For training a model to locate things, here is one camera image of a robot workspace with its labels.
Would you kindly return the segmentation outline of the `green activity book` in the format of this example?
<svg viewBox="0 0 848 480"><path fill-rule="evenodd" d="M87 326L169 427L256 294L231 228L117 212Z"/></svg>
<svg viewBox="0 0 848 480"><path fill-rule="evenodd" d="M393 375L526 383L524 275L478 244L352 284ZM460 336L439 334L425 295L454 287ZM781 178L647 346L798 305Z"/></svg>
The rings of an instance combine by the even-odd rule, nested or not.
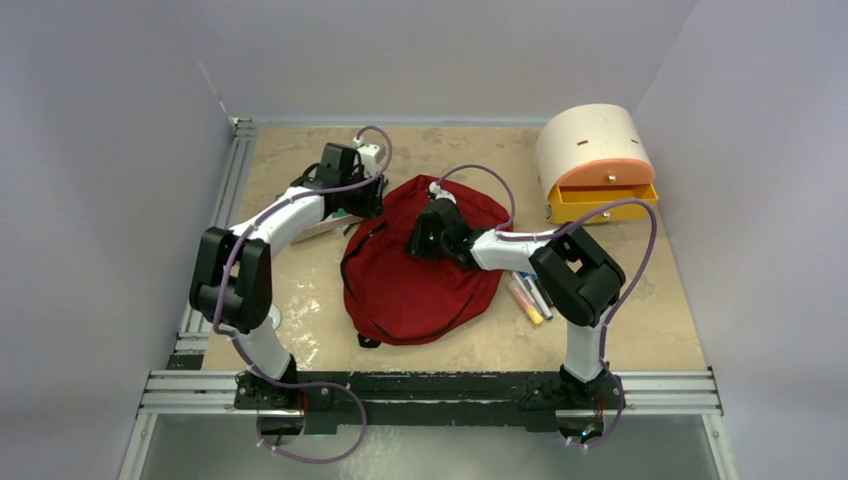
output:
<svg viewBox="0 0 848 480"><path fill-rule="evenodd" d="M329 233L331 230L345 228L362 221L359 216L343 211L330 213L323 217L323 198L310 196L293 201L280 210L283 219L277 226L272 239L281 244L300 243Z"/></svg>

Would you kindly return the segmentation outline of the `red student backpack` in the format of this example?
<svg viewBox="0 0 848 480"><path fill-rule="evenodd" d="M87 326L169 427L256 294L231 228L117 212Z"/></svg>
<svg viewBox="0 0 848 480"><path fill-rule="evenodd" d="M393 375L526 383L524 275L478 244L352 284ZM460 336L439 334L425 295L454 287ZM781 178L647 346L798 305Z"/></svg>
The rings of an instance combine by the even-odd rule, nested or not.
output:
<svg viewBox="0 0 848 480"><path fill-rule="evenodd" d="M417 215L435 177L418 175L385 195L384 213L363 220L340 262L343 301L362 348L423 345L482 315L500 271L464 271L447 259L409 255Z"/></svg>

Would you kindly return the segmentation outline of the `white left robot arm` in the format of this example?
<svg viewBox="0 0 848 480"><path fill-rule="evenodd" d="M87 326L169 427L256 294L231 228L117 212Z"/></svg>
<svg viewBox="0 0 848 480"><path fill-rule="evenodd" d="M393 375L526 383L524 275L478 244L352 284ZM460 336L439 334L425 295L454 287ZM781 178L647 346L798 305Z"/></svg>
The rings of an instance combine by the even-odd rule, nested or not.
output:
<svg viewBox="0 0 848 480"><path fill-rule="evenodd" d="M388 164L375 145L328 143L321 159L258 214L201 235L189 304L246 364L236 377L236 408L328 409L344 400L362 404L346 385L299 379L293 354L268 318L272 263L299 235L339 210L364 218L381 215Z"/></svg>

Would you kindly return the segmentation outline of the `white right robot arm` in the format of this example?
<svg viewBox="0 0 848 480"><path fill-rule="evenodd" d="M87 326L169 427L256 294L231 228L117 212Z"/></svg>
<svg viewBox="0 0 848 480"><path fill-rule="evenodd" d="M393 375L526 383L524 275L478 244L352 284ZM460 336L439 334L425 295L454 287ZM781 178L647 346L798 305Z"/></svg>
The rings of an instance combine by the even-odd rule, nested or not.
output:
<svg viewBox="0 0 848 480"><path fill-rule="evenodd" d="M603 355L605 321L620 298L622 268L583 228L530 233L473 228L455 202L437 199L417 215L405 250L449 259L465 271L533 274L567 322L558 392L576 407L612 403L622 389Z"/></svg>

